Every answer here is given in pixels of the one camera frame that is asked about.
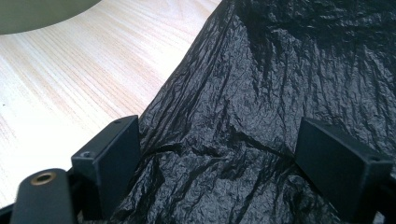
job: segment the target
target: wooden table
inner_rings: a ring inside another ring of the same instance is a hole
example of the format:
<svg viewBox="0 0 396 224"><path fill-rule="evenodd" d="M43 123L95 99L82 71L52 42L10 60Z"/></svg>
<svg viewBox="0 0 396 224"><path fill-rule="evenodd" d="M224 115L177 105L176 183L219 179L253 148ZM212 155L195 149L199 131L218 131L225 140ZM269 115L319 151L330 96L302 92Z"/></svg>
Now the wooden table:
<svg viewBox="0 0 396 224"><path fill-rule="evenodd" d="M0 35L0 207L111 120L141 113L220 0L103 0L43 29Z"/></svg>

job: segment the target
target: light wood surface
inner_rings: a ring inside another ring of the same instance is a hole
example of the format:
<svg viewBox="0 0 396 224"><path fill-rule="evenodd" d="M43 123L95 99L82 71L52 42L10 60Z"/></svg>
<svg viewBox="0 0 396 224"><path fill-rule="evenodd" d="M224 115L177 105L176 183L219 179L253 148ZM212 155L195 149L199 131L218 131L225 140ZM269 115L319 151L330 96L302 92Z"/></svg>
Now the light wood surface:
<svg viewBox="0 0 396 224"><path fill-rule="evenodd" d="M43 29L0 35L0 207L110 121L141 113L220 0L103 0Z"/></svg>

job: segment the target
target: tabletop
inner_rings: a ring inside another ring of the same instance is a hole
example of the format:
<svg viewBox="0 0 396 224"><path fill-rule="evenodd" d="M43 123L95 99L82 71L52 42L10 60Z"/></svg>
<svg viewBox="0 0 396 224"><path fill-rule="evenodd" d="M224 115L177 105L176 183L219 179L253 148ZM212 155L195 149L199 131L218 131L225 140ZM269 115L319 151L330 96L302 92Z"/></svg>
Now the tabletop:
<svg viewBox="0 0 396 224"><path fill-rule="evenodd" d="M141 115L220 0L103 0L0 35L0 208L28 175L71 167L107 124Z"/></svg>

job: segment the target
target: wrinkled plastic surface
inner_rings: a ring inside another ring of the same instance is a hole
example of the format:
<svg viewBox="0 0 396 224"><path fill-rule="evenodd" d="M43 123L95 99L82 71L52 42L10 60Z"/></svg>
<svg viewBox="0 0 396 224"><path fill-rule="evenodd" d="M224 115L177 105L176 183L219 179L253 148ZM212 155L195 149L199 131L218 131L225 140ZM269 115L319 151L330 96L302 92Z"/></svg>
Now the wrinkled plastic surface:
<svg viewBox="0 0 396 224"><path fill-rule="evenodd" d="M395 20L392 1L223 0L141 117L112 220L342 222L293 161L300 120L395 158Z"/></svg>

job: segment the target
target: black plastic sheet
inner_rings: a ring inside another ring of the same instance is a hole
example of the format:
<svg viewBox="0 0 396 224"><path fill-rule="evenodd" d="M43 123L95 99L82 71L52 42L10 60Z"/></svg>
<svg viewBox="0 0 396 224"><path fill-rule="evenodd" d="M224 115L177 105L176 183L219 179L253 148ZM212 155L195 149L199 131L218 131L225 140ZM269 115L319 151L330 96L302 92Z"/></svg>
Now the black plastic sheet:
<svg viewBox="0 0 396 224"><path fill-rule="evenodd" d="M223 0L141 117L112 220L342 222L293 161L300 120L395 158L395 37L392 1Z"/></svg>

